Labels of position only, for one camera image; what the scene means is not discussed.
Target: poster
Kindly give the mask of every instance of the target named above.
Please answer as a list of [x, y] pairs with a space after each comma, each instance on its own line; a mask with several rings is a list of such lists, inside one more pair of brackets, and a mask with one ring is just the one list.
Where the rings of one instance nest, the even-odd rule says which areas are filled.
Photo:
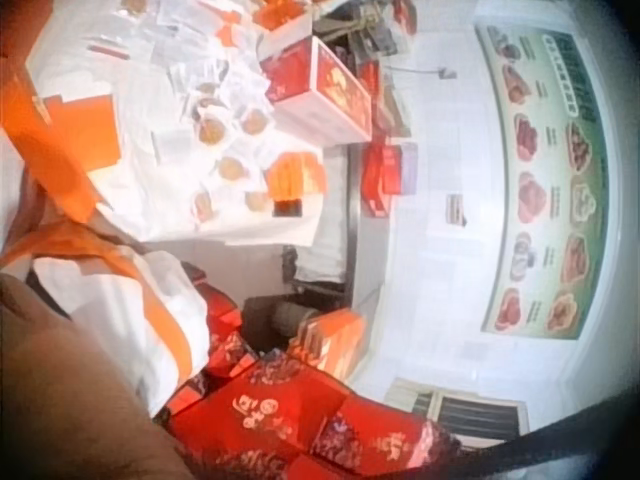
[[493, 79], [506, 158], [506, 222], [482, 330], [577, 339], [607, 231], [602, 122], [571, 35], [509, 24], [476, 31]]

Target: red packaging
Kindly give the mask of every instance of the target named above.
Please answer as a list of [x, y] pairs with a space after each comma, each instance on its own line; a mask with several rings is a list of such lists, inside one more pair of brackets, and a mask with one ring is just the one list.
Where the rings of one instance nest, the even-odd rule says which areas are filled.
[[251, 366], [258, 355], [238, 332], [233, 332], [224, 341], [212, 347], [205, 370], [216, 377], [234, 377]]
[[391, 213], [391, 196], [383, 191], [382, 159], [385, 145], [372, 143], [364, 148], [362, 155], [362, 199], [376, 217], [388, 217]]
[[381, 475], [442, 461], [459, 447], [431, 420], [351, 396], [327, 423], [312, 453], [360, 475]]
[[176, 415], [187, 407], [202, 400], [208, 393], [207, 379], [202, 373], [188, 380], [169, 400], [167, 408], [171, 415]]
[[205, 457], [274, 448], [287, 457], [308, 451], [349, 395], [340, 382], [274, 350], [170, 426], [187, 450]]
[[387, 195], [402, 194], [402, 152], [394, 145], [382, 148], [382, 191]]
[[316, 37], [261, 63], [278, 128], [320, 147], [371, 140], [371, 97]]
[[319, 458], [300, 455], [287, 468], [287, 480], [342, 480], [356, 478]]

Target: orange box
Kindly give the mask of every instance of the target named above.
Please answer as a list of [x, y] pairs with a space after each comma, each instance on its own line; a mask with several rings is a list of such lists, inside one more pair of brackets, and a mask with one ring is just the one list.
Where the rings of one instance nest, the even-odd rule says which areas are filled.
[[349, 309], [316, 317], [301, 326], [289, 345], [289, 355], [345, 381], [359, 360], [363, 318]]
[[371, 140], [371, 97], [316, 37], [264, 60], [278, 127], [319, 147]]

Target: sign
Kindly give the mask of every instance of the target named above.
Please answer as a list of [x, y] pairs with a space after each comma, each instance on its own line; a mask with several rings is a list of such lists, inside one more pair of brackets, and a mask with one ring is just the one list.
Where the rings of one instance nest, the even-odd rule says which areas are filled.
[[506, 222], [482, 330], [577, 339], [603, 261], [607, 152], [571, 35], [508, 24], [476, 31], [493, 78], [506, 158]]

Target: orange plastic bag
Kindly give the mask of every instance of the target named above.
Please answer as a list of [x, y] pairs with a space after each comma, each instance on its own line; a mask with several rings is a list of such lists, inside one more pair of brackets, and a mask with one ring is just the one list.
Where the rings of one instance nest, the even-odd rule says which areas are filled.
[[87, 178], [77, 153], [48, 124], [33, 101], [34, 91], [24, 67], [0, 60], [0, 122], [29, 172], [72, 220], [87, 223], [99, 195]]

